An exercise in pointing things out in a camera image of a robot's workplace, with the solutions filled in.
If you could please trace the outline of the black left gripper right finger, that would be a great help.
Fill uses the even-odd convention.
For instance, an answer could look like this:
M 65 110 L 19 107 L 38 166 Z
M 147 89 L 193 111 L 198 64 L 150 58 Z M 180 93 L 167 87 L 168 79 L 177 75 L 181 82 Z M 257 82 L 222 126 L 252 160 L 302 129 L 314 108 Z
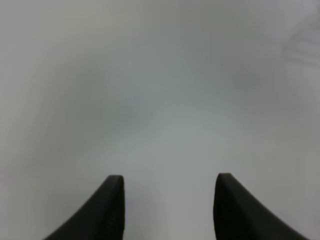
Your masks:
M 219 173 L 213 223 L 217 240 L 305 240 L 261 204 L 232 174 Z

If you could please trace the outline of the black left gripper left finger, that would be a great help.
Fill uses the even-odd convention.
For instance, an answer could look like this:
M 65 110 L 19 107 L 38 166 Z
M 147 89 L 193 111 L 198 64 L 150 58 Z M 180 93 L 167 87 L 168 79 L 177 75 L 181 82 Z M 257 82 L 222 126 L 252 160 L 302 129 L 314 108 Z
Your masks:
M 47 240 L 122 240 L 125 232 L 125 181 L 110 175 L 85 204 Z

